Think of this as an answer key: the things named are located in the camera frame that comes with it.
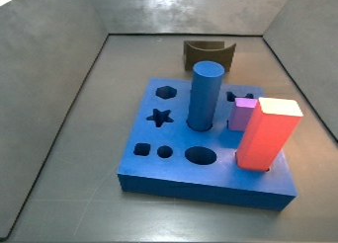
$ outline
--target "blue shape sorter board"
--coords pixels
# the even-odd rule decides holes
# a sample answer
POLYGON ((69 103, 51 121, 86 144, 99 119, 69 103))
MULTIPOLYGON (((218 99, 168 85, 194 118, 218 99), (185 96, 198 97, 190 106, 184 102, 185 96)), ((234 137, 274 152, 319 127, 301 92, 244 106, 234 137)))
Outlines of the blue shape sorter board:
POLYGON ((213 127, 198 132, 186 124, 190 89, 186 80, 150 81, 118 168, 123 191, 282 210, 297 196, 284 153, 269 172, 241 169, 236 152, 245 132, 228 128, 229 94, 260 98, 264 90, 224 84, 213 127))

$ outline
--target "dark brown arch block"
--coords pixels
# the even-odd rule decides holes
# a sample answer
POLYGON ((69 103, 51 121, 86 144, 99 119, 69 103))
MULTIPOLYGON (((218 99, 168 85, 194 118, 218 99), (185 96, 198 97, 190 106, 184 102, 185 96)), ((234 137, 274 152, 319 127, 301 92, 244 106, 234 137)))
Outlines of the dark brown arch block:
POLYGON ((192 71, 197 62, 218 62, 230 71, 237 44, 225 48, 225 41, 190 41, 184 43, 185 70, 192 71))

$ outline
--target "small round hole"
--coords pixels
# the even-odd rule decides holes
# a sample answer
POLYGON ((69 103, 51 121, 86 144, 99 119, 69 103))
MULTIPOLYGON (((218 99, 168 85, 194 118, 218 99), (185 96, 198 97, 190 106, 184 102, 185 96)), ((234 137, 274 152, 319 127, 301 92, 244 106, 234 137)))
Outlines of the small round hole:
POLYGON ((216 152, 204 146, 190 147, 185 151, 185 157, 190 162, 198 165, 210 165, 217 161, 216 152))
POLYGON ((165 145, 158 149, 158 154, 162 158, 168 159, 173 156, 173 149, 165 145))

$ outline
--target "blue cylinder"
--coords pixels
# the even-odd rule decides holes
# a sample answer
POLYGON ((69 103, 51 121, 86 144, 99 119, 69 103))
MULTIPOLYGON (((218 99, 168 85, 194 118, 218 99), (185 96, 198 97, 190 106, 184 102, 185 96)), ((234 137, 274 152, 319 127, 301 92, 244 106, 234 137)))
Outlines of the blue cylinder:
POLYGON ((225 68, 214 61, 201 61, 194 64, 193 71, 186 122, 192 129, 206 131, 213 127, 225 68))

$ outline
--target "gray floor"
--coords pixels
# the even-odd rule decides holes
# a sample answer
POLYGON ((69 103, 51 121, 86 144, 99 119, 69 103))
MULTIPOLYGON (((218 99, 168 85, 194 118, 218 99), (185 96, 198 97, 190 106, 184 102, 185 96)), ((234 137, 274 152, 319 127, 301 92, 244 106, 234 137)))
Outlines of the gray floor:
POLYGON ((337 143, 262 38, 110 37, 10 241, 338 241, 337 143), (121 191, 117 167, 152 77, 190 79, 185 40, 238 44, 225 82, 296 99, 285 146, 298 197, 282 212, 121 191))

